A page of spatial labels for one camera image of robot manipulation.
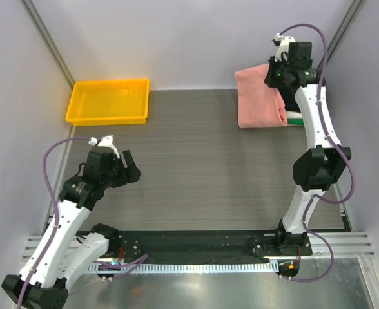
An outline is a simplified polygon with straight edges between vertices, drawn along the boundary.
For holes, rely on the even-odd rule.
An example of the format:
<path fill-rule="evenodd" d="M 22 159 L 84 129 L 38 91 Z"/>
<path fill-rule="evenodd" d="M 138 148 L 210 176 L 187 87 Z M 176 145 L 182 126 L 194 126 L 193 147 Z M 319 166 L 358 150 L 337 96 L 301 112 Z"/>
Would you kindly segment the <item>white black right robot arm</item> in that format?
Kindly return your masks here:
<path fill-rule="evenodd" d="M 292 37 L 274 41 L 278 46 L 269 60 L 265 83 L 293 99 L 302 114 L 307 150 L 293 164 L 295 193 L 286 215 L 265 244 L 278 255 L 309 252 L 305 229 L 321 197 L 341 177 L 351 159 L 351 150 L 342 147 L 335 133 L 326 102 L 322 70 L 312 67 L 312 44 Z"/>

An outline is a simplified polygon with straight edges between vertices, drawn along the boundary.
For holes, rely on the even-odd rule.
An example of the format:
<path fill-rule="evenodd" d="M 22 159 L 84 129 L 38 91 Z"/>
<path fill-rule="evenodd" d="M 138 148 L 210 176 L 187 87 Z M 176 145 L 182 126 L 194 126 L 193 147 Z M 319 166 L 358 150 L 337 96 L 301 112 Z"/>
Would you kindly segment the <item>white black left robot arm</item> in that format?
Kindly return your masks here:
<path fill-rule="evenodd" d="M 118 231 L 96 224 L 74 251 L 68 249 L 75 234 L 106 189 L 138 182 L 141 172 L 129 150 L 95 146 L 77 173 L 64 182 L 51 224 L 26 265 L 8 274 L 2 289 L 23 308 L 62 308 L 74 283 L 99 257 L 115 252 Z"/>

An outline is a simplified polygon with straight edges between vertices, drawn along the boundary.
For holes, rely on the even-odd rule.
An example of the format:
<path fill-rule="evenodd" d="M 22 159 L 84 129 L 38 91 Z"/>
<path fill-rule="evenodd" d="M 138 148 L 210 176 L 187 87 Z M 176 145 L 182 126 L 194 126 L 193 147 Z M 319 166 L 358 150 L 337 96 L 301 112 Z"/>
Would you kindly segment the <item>pink t shirt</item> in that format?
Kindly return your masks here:
<path fill-rule="evenodd" d="M 269 65 L 261 64 L 235 73 L 241 129 L 287 126 L 287 113 L 279 90 L 265 83 L 268 71 Z"/>

